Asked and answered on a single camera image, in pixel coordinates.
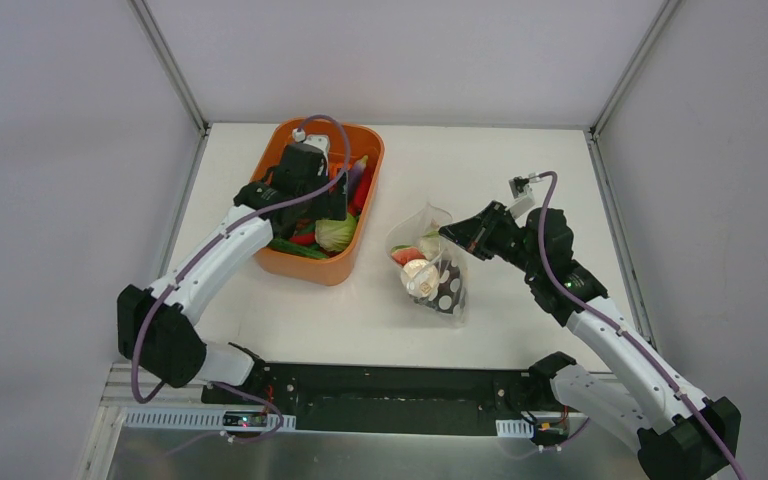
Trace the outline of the purple toy eggplant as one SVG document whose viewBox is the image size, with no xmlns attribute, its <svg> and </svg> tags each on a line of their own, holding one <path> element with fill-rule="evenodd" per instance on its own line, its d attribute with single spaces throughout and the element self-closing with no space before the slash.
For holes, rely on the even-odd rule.
<svg viewBox="0 0 768 480">
<path fill-rule="evenodd" d="M 367 168 L 369 157 L 367 155 L 362 156 L 356 160 L 350 167 L 347 173 L 347 198 L 352 199 L 357 191 L 361 179 Z"/>
</svg>

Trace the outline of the white toy cauliflower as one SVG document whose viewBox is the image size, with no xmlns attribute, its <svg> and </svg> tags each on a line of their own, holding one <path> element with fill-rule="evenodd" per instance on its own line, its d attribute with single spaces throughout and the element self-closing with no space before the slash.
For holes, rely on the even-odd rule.
<svg viewBox="0 0 768 480">
<path fill-rule="evenodd" d="M 417 248 L 426 260 L 433 261 L 442 257 L 446 250 L 446 240 L 437 230 L 430 230 L 418 239 Z"/>
</svg>

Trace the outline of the clear zip top bag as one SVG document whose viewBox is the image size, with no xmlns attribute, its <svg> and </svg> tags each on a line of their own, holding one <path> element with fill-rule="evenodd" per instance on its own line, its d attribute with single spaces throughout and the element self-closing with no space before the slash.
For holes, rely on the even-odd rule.
<svg viewBox="0 0 768 480">
<path fill-rule="evenodd" d="M 385 237 L 385 253 L 406 322 L 417 328 L 460 328 L 468 311 L 465 254 L 439 229 L 451 214 L 427 203 Z"/>
</svg>

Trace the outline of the toy watermelon slice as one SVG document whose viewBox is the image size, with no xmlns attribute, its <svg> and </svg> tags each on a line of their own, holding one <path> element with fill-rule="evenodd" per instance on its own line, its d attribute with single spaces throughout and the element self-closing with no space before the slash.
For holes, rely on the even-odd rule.
<svg viewBox="0 0 768 480">
<path fill-rule="evenodd" d="M 399 245 L 394 247 L 390 251 L 390 257 L 400 266 L 404 266 L 414 260 L 426 260 L 426 256 L 422 251 L 418 247 L 412 245 Z"/>
</svg>

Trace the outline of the beige toy bun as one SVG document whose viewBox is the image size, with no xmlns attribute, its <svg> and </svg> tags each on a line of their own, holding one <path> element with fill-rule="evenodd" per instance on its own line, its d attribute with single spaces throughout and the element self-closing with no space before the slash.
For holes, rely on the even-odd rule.
<svg viewBox="0 0 768 480">
<path fill-rule="evenodd" d="M 415 298 L 427 298 L 439 285 L 438 268 L 428 260 L 414 260 L 402 267 L 400 279 L 406 292 Z"/>
</svg>

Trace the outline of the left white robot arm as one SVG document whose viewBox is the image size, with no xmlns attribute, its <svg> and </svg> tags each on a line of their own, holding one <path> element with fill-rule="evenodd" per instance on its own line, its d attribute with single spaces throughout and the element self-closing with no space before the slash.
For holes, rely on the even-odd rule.
<svg viewBox="0 0 768 480">
<path fill-rule="evenodd" d="M 213 297 L 242 264 L 301 221 L 346 209 L 346 178 L 329 173 L 330 139 L 296 130 L 278 163 L 243 186 L 217 227 L 177 267 L 150 286 L 118 295 L 117 344 L 133 370 L 145 369 L 164 385 L 192 380 L 226 383 L 241 404 L 257 402 L 265 378 L 241 347 L 205 342 L 195 326 Z"/>
</svg>

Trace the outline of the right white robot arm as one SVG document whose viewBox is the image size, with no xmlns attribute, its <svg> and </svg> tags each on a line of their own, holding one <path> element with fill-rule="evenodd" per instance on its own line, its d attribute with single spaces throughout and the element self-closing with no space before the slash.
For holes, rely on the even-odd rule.
<svg viewBox="0 0 768 480">
<path fill-rule="evenodd" d="M 529 400 L 543 410 L 559 403 L 583 413 L 635 453 L 650 479 L 709 479 L 737 459 L 741 413 L 726 397 L 712 399 L 673 368 L 620 312 L 606 287 L 574 258 L 565 213 L 551 207 L 554 171 L 516 177 L 514 202 L 491 202 L 475 216 L 439 229 L 480 260 L 499 257 L 521 270 L 537 305 L 586 344 L 623 388 L 591 378 L 561 354 L 536 364 Z"/>
</svg>

